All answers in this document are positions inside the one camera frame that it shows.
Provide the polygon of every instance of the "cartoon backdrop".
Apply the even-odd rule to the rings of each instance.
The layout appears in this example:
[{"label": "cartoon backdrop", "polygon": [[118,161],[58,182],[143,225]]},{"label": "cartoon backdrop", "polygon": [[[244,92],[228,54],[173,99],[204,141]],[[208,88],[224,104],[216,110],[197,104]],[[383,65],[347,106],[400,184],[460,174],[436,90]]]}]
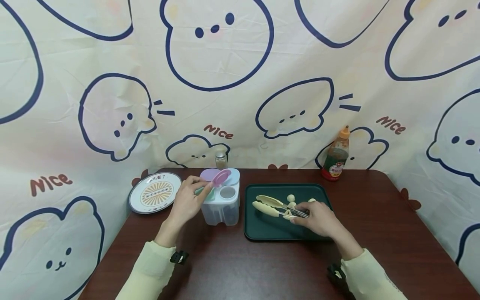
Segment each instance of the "cartoon backdrop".
[{"label": "cartoon backdrop", "polygon": [[76,299],[145,169],[388,174],[480,290],[479,0],[0,0],[0,290]]}]

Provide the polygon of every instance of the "hand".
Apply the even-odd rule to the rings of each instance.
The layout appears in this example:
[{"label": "hand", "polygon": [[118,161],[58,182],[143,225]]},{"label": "hand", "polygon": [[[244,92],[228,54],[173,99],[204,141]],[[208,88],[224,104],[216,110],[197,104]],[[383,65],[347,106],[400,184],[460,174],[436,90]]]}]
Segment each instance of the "hand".
[{"label": "hand", "polygon": [[295,217],[291,219],[291,222],[296,225],[302,225],[318,235],[333,238],[342,231],[346,231],[332,210],[323,202],[302,202],[298,204],[295,209],[308,209],[310,211],[310,217]]},{"label": "hand", "polygon": [[[207,182],[200,177],[189,176],[182,182],[175,195],[168,221],[180,227],[187,223],[187,221],[196,216],[200,211],[200,207],[212,190],[212,187],[213,184],[211,182]],[[196,196],[195,191],[199,188],[204,189]]]},{"label": "hand", "polygon": [[[204,187],[204,189],[196,196],[195,191],[201,187]],[[165,248],[175,246],[181,228],[200,211],[200,207],[212,187],[211,182],[207,182],[200,177],[189,176],[187,180],[184,180],[175,195],[170,215],[162,223],[154,242]]]}]

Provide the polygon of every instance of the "wooden table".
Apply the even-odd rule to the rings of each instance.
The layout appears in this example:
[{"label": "wooden table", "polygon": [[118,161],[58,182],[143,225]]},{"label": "wooden table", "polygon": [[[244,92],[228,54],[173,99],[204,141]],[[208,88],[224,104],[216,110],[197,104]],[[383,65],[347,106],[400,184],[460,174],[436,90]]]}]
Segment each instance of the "wooden table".
[{"label": "wooden table", "polygon": [[[201,172],[161,171],[182,179]],[[385,174],[346,170],[338,182],[324,180],[319,170],[241,169],[240,174],[239,223],[211,227],[201,212],[191,220],[178,242],[178,249],[190,253],[189,260],[175,268],[159,299],[343,299],[326,277],[327,267],[340,259],[333,243],[250,242],[243,234],[245,187],[288,182],[324,186],[340,221],[409,300],[480,299]],[[81,299],[115,299],[144,243],[155,237],[168,213],[169,209],[146,216],[130,214]]]}]

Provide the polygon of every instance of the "left hand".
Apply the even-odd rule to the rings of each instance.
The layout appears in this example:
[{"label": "left hand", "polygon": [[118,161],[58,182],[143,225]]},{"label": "left hand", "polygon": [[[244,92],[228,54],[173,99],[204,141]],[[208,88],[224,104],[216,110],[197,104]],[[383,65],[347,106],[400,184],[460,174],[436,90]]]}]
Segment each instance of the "left hand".
[{"label": "left hand", "polygon": [[[204,188],[197,196],[195,191]],[[207,182],[197,176],[189,176],[184,180],[175,195],[172,210],[168,216],[169,223],[182,227],[200,211],[205,198],[213,188],[211,182]]]}]

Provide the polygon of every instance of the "sauce bottle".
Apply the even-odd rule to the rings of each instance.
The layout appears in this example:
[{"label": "sauce bottle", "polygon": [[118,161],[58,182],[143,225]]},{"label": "sauce bottle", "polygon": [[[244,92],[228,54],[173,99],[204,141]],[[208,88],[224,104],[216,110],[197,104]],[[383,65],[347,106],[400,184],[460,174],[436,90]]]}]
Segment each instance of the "sauce bottle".
[{"label": "sauce bottle", "polygon": [[321,174],[329,181],[340,179],[340,174],[342,174],[348,158],[348,137],[350,137],[350,131],[348,131],[348,126],[346,126],[340,131],[330,148],[328,148],[327,158]]}]

